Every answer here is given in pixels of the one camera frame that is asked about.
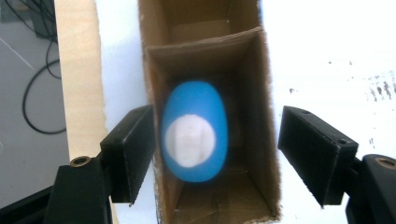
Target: blue ball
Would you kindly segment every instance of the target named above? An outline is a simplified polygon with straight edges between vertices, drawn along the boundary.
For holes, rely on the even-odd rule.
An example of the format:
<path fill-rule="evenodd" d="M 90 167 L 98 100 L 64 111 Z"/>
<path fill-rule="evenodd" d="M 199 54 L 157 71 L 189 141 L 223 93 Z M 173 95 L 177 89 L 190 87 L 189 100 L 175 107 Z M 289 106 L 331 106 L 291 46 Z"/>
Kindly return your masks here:
<path fill-rule="evenodd" d="M 161 144 L 166 165 L 184 181 L 213 178 L 227 156 L 227 130 L 224 105 L 210 84 L 180 84 L 169 96 L 163 113 Z"/>

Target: cardboard box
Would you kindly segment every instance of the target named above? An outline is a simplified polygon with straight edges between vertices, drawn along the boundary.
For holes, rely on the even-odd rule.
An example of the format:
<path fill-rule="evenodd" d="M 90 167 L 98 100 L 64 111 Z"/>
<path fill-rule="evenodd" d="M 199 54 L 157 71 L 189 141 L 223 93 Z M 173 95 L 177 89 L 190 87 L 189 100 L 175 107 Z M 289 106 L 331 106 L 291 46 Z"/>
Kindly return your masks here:
<path fill-rule="evenodd" d="M 265 36 L 256 0 L 140 0 L 145 78 L 154 105 L 159 223 L 279 219 L 279 169 Z M 173 88 L 204 80 L 227 113 L 226 164 L 212 180 L 184 183 L 163 162 L 162 114 Z"/>

